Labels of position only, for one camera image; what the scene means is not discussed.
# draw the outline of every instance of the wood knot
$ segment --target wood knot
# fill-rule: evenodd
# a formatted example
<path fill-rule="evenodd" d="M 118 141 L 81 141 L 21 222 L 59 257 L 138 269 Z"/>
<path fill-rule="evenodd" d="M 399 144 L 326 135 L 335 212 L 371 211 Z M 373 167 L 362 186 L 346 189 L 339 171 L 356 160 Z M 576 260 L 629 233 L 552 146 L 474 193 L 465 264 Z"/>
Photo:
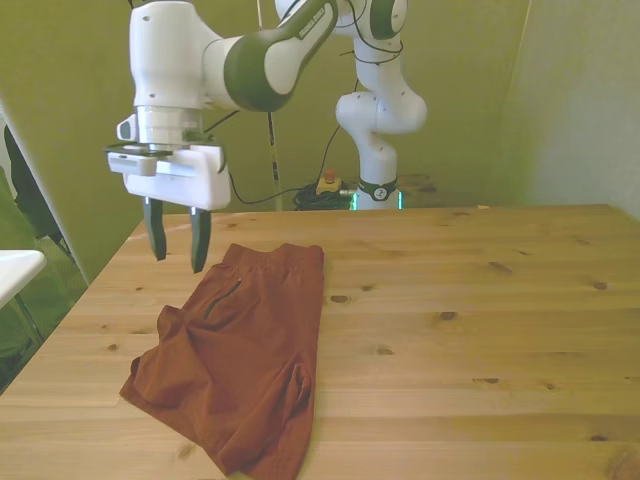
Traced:
<path fill-rule="evenodd" d="M 604 292 L 605 290 L 609 290 L 609 285 L 606 284 L 605 282 L 593 282 L 591 285 L 593 285 L 593 288 L 601 292 Z"/>
<path fill-rule="evenodd" d="M 455 320 L 457 316 L 458 314 L 456 312 L 442 312 L 440 314 L 440 318 L 447 322 L 450 322 L 451 320 Z"/>
<path fill-rule="evenodd" d="M 579 243 L 580 245 L 591 245 L 591 242 L 589 240 L 587 240 L 586 238 L 582 238 L 582 237 L 573 237 L 573 239 L 576 241 L 576 243 Z"/>
<path fill-rule="evenodd" d="M 511 268 L 506 266 L 504 263 L 489 262 L 489 266 L 495 268 L 496 270 L 498 270 L 499 272 L 502 272 L 502 273 L 507 273 L 509 275 L 511 275 L 513 273 L 513 270 L 511 270 Z"/>
<path fill-rule="evenodd" d="M 474 378 L 473 383 L 489 383 L 491 385 L 495 385 L 496 383 L 500 383 L 499 378 Z"/>
<path fill-rule="evenodd" d="M 346 297 L 344 295 L 334 295 L 333 297 L 331 297 L 331 301 L 333 303 L 349 303 L 349 297 Z"/>
<path fill-rule="evenodd" d="M 193 443 L 187 443 L 186 445 L 180 447 L 180 450 L 178 450 L 178 458 L 180 460 L 186 460 L 191 455 L 193 455 L 195 451 L 196 446 Z"/>
<path fill-rule="evenodd" d="M 378 355 L 386 356 L 386 357 L 396 354 L 393 350 L 391 350 L 389 347 L 386 347 L 384 345 L 381 345 L 381 346 L 377 347 L 376 348 L 376 353 Z"/>

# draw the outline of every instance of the green wall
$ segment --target green wall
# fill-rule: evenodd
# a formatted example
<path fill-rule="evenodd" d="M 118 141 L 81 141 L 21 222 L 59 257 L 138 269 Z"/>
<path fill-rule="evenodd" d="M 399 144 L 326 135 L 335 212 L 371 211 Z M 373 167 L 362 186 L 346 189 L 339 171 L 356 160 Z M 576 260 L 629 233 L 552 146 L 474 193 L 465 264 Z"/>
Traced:
<path fill-rule="evenodd" d="M 255 0 L 197 0 L 224 36 L 257 29 Z M 504 100 L 528 0 L 421 0 L 404 34 L 406 75 L 430 107 L 419 133 L 393 139 L 403 174 L 431 174 L 450 204 L 477 203 L 496 155 Z M 263 0 L 267 26 L 276 24 Z M 132 111 L 126 0 L 2 0 L 0 103 L 27 161 L 92 280 L 140 220 L 102 153 Z M 297 95 L 275 115 L 283 188 L 308 183 L 336 125 L 334 105 L 355 82 L 346 38 L 332 38 Z M 209 121 L 221 113 L 208 115 Z M 273 192 L 266 115 L 242 114 L 218 130 L 241 193 Z M 357 153 L 341 134 L 328 165 L 356 176 Z M 267 203 L 256 209 L 272 209 Z M 244 207 L 234 200 L 230 210 Z"/>
<path fill-rule="evenodd" d="M 640 216 L 640 2 L 532 0 L 486 192 Z"/>

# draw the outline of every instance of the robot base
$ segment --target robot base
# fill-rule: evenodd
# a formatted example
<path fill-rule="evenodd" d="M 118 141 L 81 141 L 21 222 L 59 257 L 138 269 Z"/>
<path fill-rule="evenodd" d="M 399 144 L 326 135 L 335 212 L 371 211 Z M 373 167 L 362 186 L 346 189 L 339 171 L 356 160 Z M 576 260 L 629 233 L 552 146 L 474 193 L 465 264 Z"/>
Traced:
<path fill-rule="evenodd" d="M 371 195 L 358 190 L 353 199 L 353 210 L 402 210 L 403 195 L 400 190 L 393 192 L 388 199 L 384 201 L 376 201 Z"/>

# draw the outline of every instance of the brown shorts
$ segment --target brown shorts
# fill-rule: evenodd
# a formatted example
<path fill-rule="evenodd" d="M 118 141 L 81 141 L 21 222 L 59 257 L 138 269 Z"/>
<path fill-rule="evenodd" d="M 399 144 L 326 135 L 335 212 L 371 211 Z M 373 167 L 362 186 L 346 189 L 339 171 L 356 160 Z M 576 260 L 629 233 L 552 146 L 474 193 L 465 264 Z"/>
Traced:
<path fill-rule="evenodd" d="M 313 422 L 323 257 L 232 245 L 182 309 L 162 310 L 160 344 L 133 361 L 121 395 L 225 475 L 294 479 Z"/>

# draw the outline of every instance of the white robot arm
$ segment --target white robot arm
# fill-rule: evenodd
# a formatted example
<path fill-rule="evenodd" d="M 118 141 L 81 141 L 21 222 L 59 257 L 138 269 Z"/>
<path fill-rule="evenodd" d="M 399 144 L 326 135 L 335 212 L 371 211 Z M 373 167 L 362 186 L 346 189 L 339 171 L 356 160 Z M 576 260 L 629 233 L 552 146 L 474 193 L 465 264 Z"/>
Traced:
<path fill-rule="evenodd" d="M 186 0 L 133 10 L 135 113 L 118 125 L 125 144 L 107 149 L 112 171 L 144 198 L 152 247 L 166 255 L 162 202 L 191 207 L 192 264 L 204 267 L 210 211 L 231 200 L 224 152 L 203 136 L 205 108 L 273 112 L 291 98 L 305 65 L 332 32 L 354 38 L 358 78 L 369 92 L 343 97 L 340 125 L 360 152 L 360 208 L 397 208 L 397 157 L 379 133 L 405 133 L 426 120 L 425 102 L 401 72 L 400 31 L 408 0 L 276 0 L 281 23 L 222 38 Z"/>

